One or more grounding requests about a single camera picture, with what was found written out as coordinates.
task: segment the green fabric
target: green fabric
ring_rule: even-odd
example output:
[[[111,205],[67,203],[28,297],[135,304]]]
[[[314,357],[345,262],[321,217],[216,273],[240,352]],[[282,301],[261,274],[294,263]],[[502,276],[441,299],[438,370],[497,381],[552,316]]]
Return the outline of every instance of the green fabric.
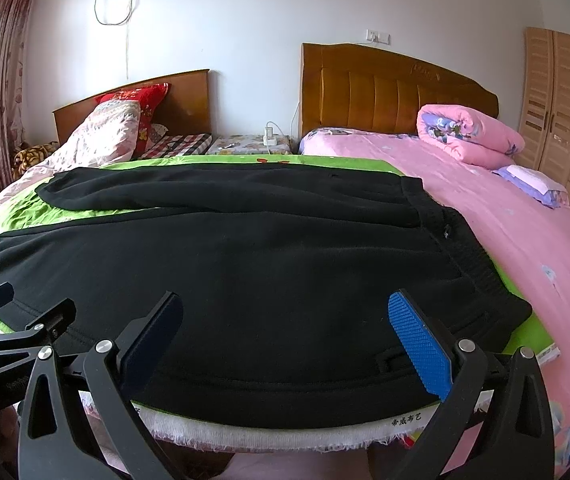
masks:
[[[177,164],[206,163],[235,163],[256,164],[257,162],[287,162],[289,164],[308,164],[310,166],[324,166],[326,168],[345,168],[348,170],[386,171],[402,176],[401,171],[384,160],[369,158],[349,158],[343,156],[312,156],[312,155],[181,155],[170,158],[153,158],[151,160],[137,160],[121,162],[106,166],[108,170],[128,170],[140,166],[174,166]],[[17,229],[26,229],[39,225],[50,225],[81,218],[127,213],[132,210],[106,210],[106,211],[66,211],[43,202],[34,189],[42,184],[41,181],[34,186],[24,189],[18,195],[0,206],[0,233]],[[494,262],[500,277],[507,289],[522,298],[514,283],[505,272]],[[0,330],[10,332],[11,329],[0,321]],[[513,353],[519,346],[529,346],[535,353],[539,353],[551,345],[554,340],[545,330],[545,327],[536,314],[532,314],[511,335],[510,342],[505,348],[506,353]]]

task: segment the floral curtain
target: floral curtain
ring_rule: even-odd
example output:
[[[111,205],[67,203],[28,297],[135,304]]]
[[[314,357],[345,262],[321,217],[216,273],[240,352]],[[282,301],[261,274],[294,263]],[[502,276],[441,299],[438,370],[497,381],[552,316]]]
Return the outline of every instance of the floral curtain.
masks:
[[[23,138],[22,64],[32,0],[0,0],[0,190],[14,181],[12,161]]]

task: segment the wooden wardrobe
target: wooden wardrobe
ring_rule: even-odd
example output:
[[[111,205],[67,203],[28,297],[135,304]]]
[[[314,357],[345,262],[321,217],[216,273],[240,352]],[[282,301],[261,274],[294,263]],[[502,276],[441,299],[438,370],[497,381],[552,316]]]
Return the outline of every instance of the wooden wardrobe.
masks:
[[[565,185],[570,197],[570,35],[528,28],[526,48],[520,120],[526,146],[515,160]]]

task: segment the patterned tablecloth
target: patterned tablecloth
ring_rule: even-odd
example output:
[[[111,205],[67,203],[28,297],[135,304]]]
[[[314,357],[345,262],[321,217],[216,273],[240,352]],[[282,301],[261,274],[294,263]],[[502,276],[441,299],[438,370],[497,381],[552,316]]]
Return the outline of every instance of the patterned tablecloth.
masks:
[[[220,137],[211,145],[207,155],[289,155],[289,137],[274,137],[276,146],[265,146],[260,135]]]

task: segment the padded brown headboard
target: padded brown headboard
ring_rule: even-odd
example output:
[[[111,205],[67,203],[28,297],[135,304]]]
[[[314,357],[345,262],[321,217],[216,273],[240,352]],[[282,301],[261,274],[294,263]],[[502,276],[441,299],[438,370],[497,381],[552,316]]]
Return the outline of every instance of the padded brown headboard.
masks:
[[[498,98],[476,81],[437,65],[351,43],[303,43],[300,127],[416,132],[425,104],[461,104],[492,117]]]
[[[154,113],[154,122],[164,124],[168,135],[192,135],[211,132],[209,121],[209,69],[155,77],[100,92],[139,88],[158,83],[171,83],[165,99]],[[54,111],[58,140],[63,144],[96,107],[94,97],[88,97]]]

